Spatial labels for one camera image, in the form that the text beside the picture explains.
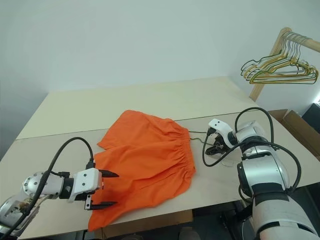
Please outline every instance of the orange shorts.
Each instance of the orange shorts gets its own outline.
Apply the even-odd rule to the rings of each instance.
[[[157,206],[185,192],[196,172],[188,129],[171,119],[127,110],[98,145],[97,169],[119,175],[104,178],[93,204],[115,205],[93,210],[89,231],[105,227],[129,211]]]

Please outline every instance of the white tabletop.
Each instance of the white tabletop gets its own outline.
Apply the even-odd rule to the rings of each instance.
[[[17,139],[107,129],[128,109],[183,120],[256,106],[227,77],[52,92]]]
[[[236,114],[226,114],[215,116],[215,118],[219,118],[233,126],[236,116]],[[205,131],[208,122],[212,118],[203,117],[177,122],[190,131]],[[259,111],[248,112],[241,116],[239,123],[249,120],[257,120],[267,134],[270,133],[268,120],[263,113]],[[300,186],[319,182],[320,162],[293,138],[280,123],[275,120],[273,122],[275,142],[291,150],[300,160],[302,166]],[[75,136],[83,137],[91,144],[93,151],[98,153],[102,149],[96,143],[103,137],[105,132],[106,129],[103,129],[16,140],[0,163],[0,202],[16,194],[26,177],[34,172],[47,169],[52,157],[64,141]],[[191,133],[190,136],[204,138],[203,134],[198,133]],[[240,199],[236,168],[236,163],[241,160],[240,150],[237,149],[231,153],[223,163],[219,163],[214,167],[206,167],[203,165],[201,158],[202,143],[192,140],[190,144],[196,167],[196,174],[192,179],[190,188],[185,193],[157,207],[143,208],[127,213],[120,217],[116,223]],[[287,167],[290,182],[292,183],[297,173],[296,166],[286,153],[278,151],[278,155]],[[75,141],[62,152],[54,170],[70,171],[71,173],[81,171],[85,168],[88,157],[89,153],[86,146],[80,141]],[[209,163],[210,157],[206,156],[206,159]],[[42,204],[38,215],[22,234],[21,238],[35,238],[84,230],[88,227],[90,215],[91,212],[84,210],[84,203],[81,201],[67,203],[66,200],[61,199],[47,200]]]

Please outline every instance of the wire hanger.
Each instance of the wire hanger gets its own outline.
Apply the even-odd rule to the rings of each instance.
[[[318,70],[300,60],[301,44],[309,39],[292,31],[284,32],[279,53],[247,61],[241,67],[241,75],[250,84],[314,84]]]

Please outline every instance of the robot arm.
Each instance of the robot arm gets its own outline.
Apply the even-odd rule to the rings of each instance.
[[[237,165],[237,171],[242,191],[252,197],[253,228],[257,239],[320,240],[305,211],[290,197],[287,170],[275,149],[268,144],[261,126],[251,121],[235,132],[226,125],[218,119],[209,123],[209,127],[218,133],[221,149],[228,150],[230,143],[233,146],[242,143],[242,162]]]
[[[15,238],[19,237],[39,212],[40,204],[47,199],[67,199],[69,203],[73,201],[85,201],[84,209],[86,210],[104,209],[116,203],[107,201],[93,204],[91,195],[94,194],[97,189],[104,187],[103,179],[118,177],[118,175],[107,170],[96,169],[93,158],[90,158],[86,169],[75,173],[72,177],[70,177],[69,172],[54,173],[51,171],[36,204],[31,208],[31,204],[44,175],[46,175],[46,172],[40,171],[27,177],[22,183],[20,192],[8,198],[4,204],[0,206],[1,240],[6,239],[6,235],[8,235],[11,230],[13,231],[10,233],[10,236]],[[14,228],[24,215],[27,216]]]

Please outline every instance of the white wall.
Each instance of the white wall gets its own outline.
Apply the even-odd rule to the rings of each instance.
[[[0,157],[50,91],[231,76],[249,93],[241,65],[267,55],[285,26],[320,40],[319,9],[318,0],[2,0]],[[303,57],[320,69],[320,53]],[[303,113],[318,92],[320,83],[272,86],[258,103]]]

